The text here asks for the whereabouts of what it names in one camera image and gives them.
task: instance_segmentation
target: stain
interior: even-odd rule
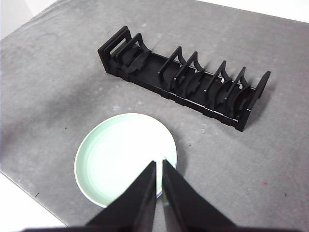
[[[115,106],[113,106],[112,110],[117,111],[117,110],[119,110],[119,108],[120,107],[118,105],[115,105]]]

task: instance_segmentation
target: white floor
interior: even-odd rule
[[[203,1],[309,23],[309,0]],[[7,177],[0,174],[1,232],[21,231],[24,228],[59,226],[64,226],[64,224],[40,206]]]
[[[28,22],[56,0],[1,0],[1,39]]]
[[[58,218],[39,205],[11,180],[0,174],[0,231],[63,227]]]

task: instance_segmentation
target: black dish rack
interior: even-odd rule
[[[107,73],[239,131],[243,131],[270,76],[270,71],[267,71],[257,87],[253,88],[244,77],[246,68],[243,67],[237,78],[232,80],[225,71],[226,61],[212,74],[199,64],[196,51],[187,61],[182,56],[180,46],[169,58],[158,55],[146,47],[140,33],[132,38],[127,26],[114,34],[98,49],[98,53]]]

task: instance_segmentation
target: gray tabletop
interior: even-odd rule
[[[154,52],[181,45],[215,72],[272,74],[244,132],[106,74],[97,49],[123,25]],[[73,163],[103,120],[160,120],[178,170],[238,225],[309,228],[309,24],[191,0],[59,0],[1,40],[1,171],[68,225],[101,208],[78,189]],[[165,231],[158,199],[154,232]]]

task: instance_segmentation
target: plate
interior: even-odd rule
[[[75,179],[86,198],[107,207],[154,160],[159,197],[164,159],[176,168],[175,141],[161,122],[137,113],[117,115],[97,125],[82,141],[75,157]]]

